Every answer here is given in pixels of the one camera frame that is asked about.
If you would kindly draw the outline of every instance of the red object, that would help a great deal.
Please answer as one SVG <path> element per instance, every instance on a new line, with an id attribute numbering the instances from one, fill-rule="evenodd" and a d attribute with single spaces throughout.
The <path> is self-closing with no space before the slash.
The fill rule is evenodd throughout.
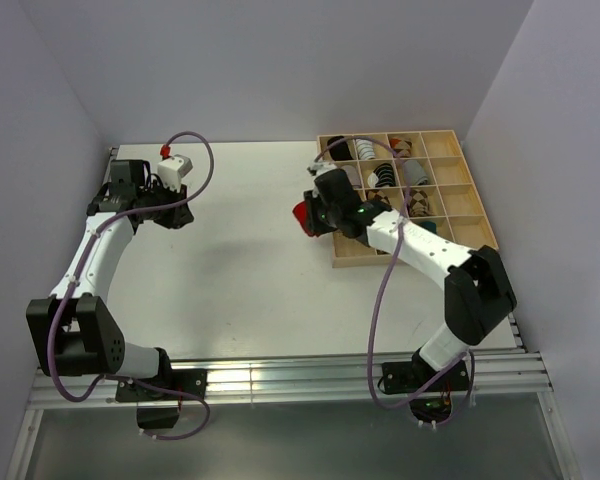
<path id="1" fill-rule="evenodd" d="M 169 156 L 171 155 L 171 147 L 168 147 L 167 145 L 163 145 L 162 148 L 160 149 L 160 156 L 162 157 L 163 160 L 169 158 Z"/>
<path id="2" fill-rule="evenodd" d="M 298 223 L 300 223 L 304 233 L 310 237 L 315 236 L 309 230 L 307 230 L 307 206 L 304 202 L 300 202 L 293 208 L 293 216 L 296 217 L 296 220 L 298 220 Z"/>

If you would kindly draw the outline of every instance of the wooden tray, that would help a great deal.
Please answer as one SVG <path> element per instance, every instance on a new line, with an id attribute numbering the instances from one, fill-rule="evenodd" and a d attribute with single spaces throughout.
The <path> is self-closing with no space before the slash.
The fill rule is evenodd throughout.
<path id="1" fill-rule="evenodd" d="M 384 148 L 374 145 L 375 159 L 360 160 L 353 141 L 348 142 L 352 160 L 334 161 L 327 153 L 325 160 L 336 165 L 353 166 L 362 188 L 357 189 L 360 198 L 365 200 L 371 190 L 368 177 L 380 164 L 389 163 L 397 179 L 395 187 L 381 187 L 389 203 L 398 209 L 404 200 L 406 187 L 420 189 L 427 194 L 431 216 L 411 218 L 415 223 L 433 222 L 437 235 L 461 245 L 479 248 L 489 245 L 498 248 L 493 230 L 489 224 L 482 200 L 462 154 L 460 143 L 453 130 L 383 132 L 383 133 L 340 133 L 320 135 L 318 151 L 326 148 L 327 141 L 336 135 L 365 135 L 386 144 L 390 138 L 400 138 L 411 142 L 410 156 L 401 159 L 391 158 Z M 426 186 L 407 185 L 401 165 L 407 159 L 416 159 L 429 177 Z M 340 233 L 333 234 L 333 266 L 357 267 L 362 265 L 386 265 L 390 256 L 348 239 Z"/>

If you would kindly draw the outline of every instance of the white table surface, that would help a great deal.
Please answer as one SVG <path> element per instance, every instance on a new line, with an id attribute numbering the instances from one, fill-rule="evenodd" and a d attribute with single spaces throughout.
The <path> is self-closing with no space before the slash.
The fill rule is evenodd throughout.
<path id="1" fill-rule="evenodd" d="M 154 166 L 160 145 L 124 145 L 118 159 Z M 312 187 L 314 142 L 214 144 L 215 176 L 190 203 L 193 224 L 141 225 L 124 252 L 108 307 L 127 341 L 172 358 L 243 358 L 366 351 L 385 267 L 331 267 L 331 238 L 307 237 L 292 208 Z M 207 172 L 189 156 L 190 192 Z M 443 322 L 443 294 L 411 267 L 396 267 L 382 305 L 377 352 L 414 351 Z M 515 348 L 502 322 L 478 348 Z"/>

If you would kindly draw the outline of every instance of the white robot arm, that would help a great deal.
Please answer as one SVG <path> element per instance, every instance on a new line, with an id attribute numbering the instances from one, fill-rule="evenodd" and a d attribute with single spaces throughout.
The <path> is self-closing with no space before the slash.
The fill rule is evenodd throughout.
<path id="1" fill-rule="evenodd" d="M 294 214 L 309 236 L 340 231 L 362 244 L 393 253 L 403 238 L 399 259 L 431 278 L 445 295 L 445 321 L 413 356 L 420 385 L 478 345 L 516 307 L 517 301 L 500 255 L 484 246 L 457 245 L 402 217 L 378 200 L 363 202 L 346 173 L 316 163 L 313 190 Z"/>
<path id="2" fill-rule="evenodd" d="M 50 325 L 61 299 L 70 292 L 55 337 L 54 359 L 59 375 L 117 375 L 155 379 L 163 386 L 169 385 L 171 366 L 166 352 L 126 342 L 106 300 L 120 257 L 141 223 L 151 220 L 165 228 L 178 229 L 193 221 L 186 203 L 159 209 L 187 198 L 182 178 L 191 168 L 191 160 L 184 156 L 164 158 L 158 164 L 157 175 L 143 160 L 112 162 L 110 182 L 103 185 L 87 208 L 85 234 L 67 273 L 48 298 L 32 300 L 27 308 L 40 366 L 47 375 Z M 158 208 L 119 216 L 143 207 Z M 120 218 L 105 229 L 100 228 L 116 215 Z M 79 278 L 75 278 L 74 272 L 85 252 L 88 256 Z"/>

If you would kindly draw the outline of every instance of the purple cable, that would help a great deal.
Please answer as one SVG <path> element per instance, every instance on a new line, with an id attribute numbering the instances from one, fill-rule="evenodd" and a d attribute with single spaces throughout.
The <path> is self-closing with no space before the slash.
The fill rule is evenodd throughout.
<path id="1" fill-rule="evenodd" d="M 179 200 L 177 202 L 170 203 L 167 205 L 159 205 L 159 206 L 144 207 L 144 208 L 134 208 L 134 209 L 128 210 L 126 212 L 118 213 L 118 214 L 114 215 L 113 217 L 102 222 L 98 226 L 98 228 L 96 228 L 96 232 L 95 232 L 96 235 L 92 235 L 91 238 L 89 238 L 89 240 L 87 241 L 87 244 L 85 245 L 84 251 L 82 252 L 82 255 L 80 256 L 80 259 L 78 260 L 78 263 L 76 265 L 76 269 L 73 272 L 73 276 L 75 279 L 80 278 L 80 275 L 82 274 L 82 271 L 84 270 L 84 267 L 87 263 L 87 259 L 89 258 L 89 254 L 91 253 L 91 250 L 93 249 L 93 246 L 95 245 L 99 234 L 101 234 L 107 227 L 109 227 L 109 225 L 120 220 L 121 218 L 128 217 L 129 215 L 152 213 L 152 212 L 158 212 L 161 210 L 168 210 L 170 208 L 180 207 L 186 203 L 189 203 L 194 198 L 198 197 L 205 190 L 205 188 L 207 188 L 207 186 L 209 185 L 209 182 L 211 181 L 211 178 L 213 177 L 213 171 L 215 169 L 215 159 L 213 156 L 213 151 L 211 150 L 211 145 L 209 145 L 209 142 L 199 133 L 192 132 L 192 131 L 184 131 L 184 132 L 180 132 L 180 133 L 174 135 L 173 137 L 171 137 L 165 145 L 169 146 L 175 139 L 180 138 L 185 135 L 189 135 L 189 136 L 198 138 L 202 142 L 202 144 L 205 146 L 205 148 L 207 149 L 207 153 L 209 155 L 209 172 L 207 173 L 207 178 L 203 182 L 202 186 L 198 190 L 196 190 L 194 193 L 192 193 L 191 195 L 189 195 L 187 198 L 185 198 L 183 200 Z M 60 393 L 60 395 L 62 395 L 68 401 L 78 403 L 78 402 L 83 402 L 84 400 L 86 400 L 89 397 L 89 395 L 91 395 L 93 390 L 96 388 L 97 383 L 103 378 L 103 375 L 99 375 L 98 377 L 96 377 L 93 380 L 93 382 L 91 383 L 91 385 L 89 385 L 89 387 L 87 388 L 87 391 L 79 397 L 74 396 L 67 391 L 65 386 L 62 384 L 62 381 L 60 380 L 60 376 L 58 375 L 58 369 L 56 367 L 56 361 L 55 361 L 56 334 L 58 333 L 58 328 L 60 326 L 60 320 L 62 318 L 64 309 L 66 308 L 67 303 L 69 303 L 69 299 L 72 298 L 73 293 L 75 292 L 75 289 L 76 289 L 75 282 L 69 283 L 69 287 L 67 288 L 67 291 L 66 291 L 64 297 L 62 298 L 62 300 L 60 301 L 60 305 L 58 306 L 58 309 L 56 310 L 56 313 L 53 316 L 53 320 L 51 322 L 51 327 L 49 329 L 49 336 L 47 339 L 47 363 L 49 365 L 49 375 L 51 376 L 51 380 L 53 381 L 53 384 L 55 385 L 56 389 L 58 390 L 58 393 Z M 185 396 L 185 394 L 180 394 L 179 392 L 175 392 L 175 394 Z M 209 408 L 209 406 L 206 404 L 206 402 L 204 400 L 202 400 L 198 397 L 195 397 L 193 395 L 190 397 L 193 397 L 192 400 L 196 400 L 196 401 L 199 401 L 200 403 L 202 403 L 206 409 Z M 208 420 L 208 415 L 207 415 L 207 418 L 205 419 L 205 421 L 203 422 L 202 426 L 204 426 L 204 424 L 206 424 L 207 420 Z"/>
<path id="2" fill-rule="evenodd" d="M 322 160 L 324 158 L 325 154 L 329 150 L 331 150 L 333 147 L 340 145 L 341 143 L 348 142 L 349 140 L 368 140 L 371 143 L 374 143 L 374 144 L 379 145 L 379 146 L 383 147 L 384 149 L 386 149 L 388 152 L 391 153 L 393 158 L 396 158 L 396 159 L 400 158 L 398 156 L 398 154 L 389 145 L 387 145 L 384 142 L 381 142 L 372 137 L 367 137 L 364 135 L 350 135 L 350 136 L 343 137 L 340 140 L 333 142 L 331 145 L 327 146 L 327 148 L 322 150 L 318 154 L 318 156 L 314 159 L 314 163 L 317 163 L 320 160 Z M 402 217 L 402 219 L 407 219 L 407 204 L 408 203 L 409 203 L 409 187 L 407 186 L 404 191 L 404 202 L 402 203 L 402 205 L 400 207 L 400 216 Z M 378 316 L 380 314 L 380 306 L 382 304 L 382 297 L 384 296 L 384 292 L 387 288 L 387 284 L 389 283 L 389 278 L 391 277 L 391 273 L 393 272 L 394 267 L 398 263 L 398 257 L 400 255 L 400 249 L 402 248 L 403 242 L 404 242 L 404 229 L 398 228 L 398 244 L 396 245 L 396 248 L 393 251 L 393 254 L 391 255 L 391 260 L 389 262 L 389 265 L 387 266 L 387 270 L 385 271 L 384 276 L 382 277 L 382 281 L 380 282 L 380 288 L 378 289 L 378 294 L 376 295 L 376 301 L 375 301 L 375 304 L 373 305 L 373 314 L 371 315 L 371 328 L 369 331 L 369 343 L 367 346 L 367 384 L 369 386 L 369 393 L 371 394 L 373 403 L 375 403 L 377 406 L 379 406 L 381 408 L 384 408 L 385 410 L 393 410 L 396 408 L 402 408 L 402 407 L 409 405 L 410 402 L 412 402 L 413 400 L 418 398 L 431 385 L 433 385 L 436 381 L 438 381 L 440 378 L 442 378 L 442 376 L 444 374 L 446 374 L 449 370 L 451 370 L 465 356 L 465 354 L 459 355 L 449 365 L 447 365 L 445 368 L 443 368 L 438 373 L 436 373 L 431 379 L 429 379 L 429 381 L 427 381 L 424 385 L 422 385 L 418 390 L 416 390 L 415 392 L 408 395 L 406 398 L 404 398 L 403 400 L 400 400 L 397 403 L 387 404 L 387 403 L 382 402 L 380 400 L 380 398 L 378 398 L 378 394 L 376 393 L 375 384 L 373 381 L 373 349 L 374 349 L 374 344 L 375 344 L 375 340 L 376 340 L 376 329 L 378 327 Z M 472 352 L 469 352 L 469 355 L 471 356 L 471 362 L 472 362 L 472 368 L 471 368 L 472 381 L 470 382 L 470 387 L 467 390 L 467 395 L 465 396 L 465 399 L 463 400 L 459 409 L 462 409 L 464 407 L 464 404 L 466 403 L 467 399 L 471 395 L 471 390 L 473 388 L 473 375 L 474 375 L 474 370 L 475 370 L 475 368 L 474 368 L 475 359 L 474 359 Z M 438 425 L 442 425 L 442 424 L 448 422 L 453 417 L 454 417 L 453 414 L 450 415 L 449 418 L 447 418 L 444 422 L 438 423 Z"/>

